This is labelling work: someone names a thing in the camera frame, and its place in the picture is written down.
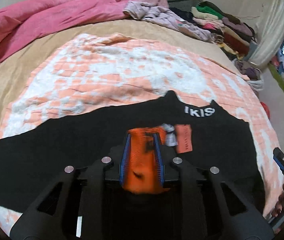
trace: metal screw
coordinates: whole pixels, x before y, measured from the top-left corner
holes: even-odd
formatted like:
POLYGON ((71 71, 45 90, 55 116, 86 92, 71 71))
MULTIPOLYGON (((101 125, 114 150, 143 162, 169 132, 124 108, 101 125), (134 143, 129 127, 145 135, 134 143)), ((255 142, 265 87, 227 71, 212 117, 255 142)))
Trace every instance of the metal screw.
POLYGON ((180 164, 180 163, 182 163, 182 159, 181 158, 179 158, 179 157, 175 157, 175 158, 173 158, 173 162, 175 163, 175 164, 180 164))
POLYGON ((111 161, 111 158, 108 157, 108 156, 106 156, 106 157, 103 157, 103 158, 101 159, 101 161, 102 161, 103 163, 109 163, 109 162, 111 161))
POLYGON ((218 174, 220 172, 220 169, 218 167, 211 167, 210 168, 210 171, 213 173, 213 174, 218 174))
POLYGON ((66 173, 71 173, 72 171, 74 171, 74 167, 73 167, 73 166, 66 166, 66 167, 64 168, 64 171, 65 171, 66 173))

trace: pink towel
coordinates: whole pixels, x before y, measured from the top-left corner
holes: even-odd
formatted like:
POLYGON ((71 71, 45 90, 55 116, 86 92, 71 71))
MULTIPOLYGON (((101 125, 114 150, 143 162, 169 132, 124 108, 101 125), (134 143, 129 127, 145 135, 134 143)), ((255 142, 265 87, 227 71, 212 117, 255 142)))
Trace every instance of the pink towel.
POLYGON ((27 0, 0 9, 0 62, 37 38, 76 25, 127 18, 129 0, 27 0))
POLYGON ((161 6, 166 9, 169 8, 168 0, 142 0, 142 2, 152 3, 154 6, 161 6))

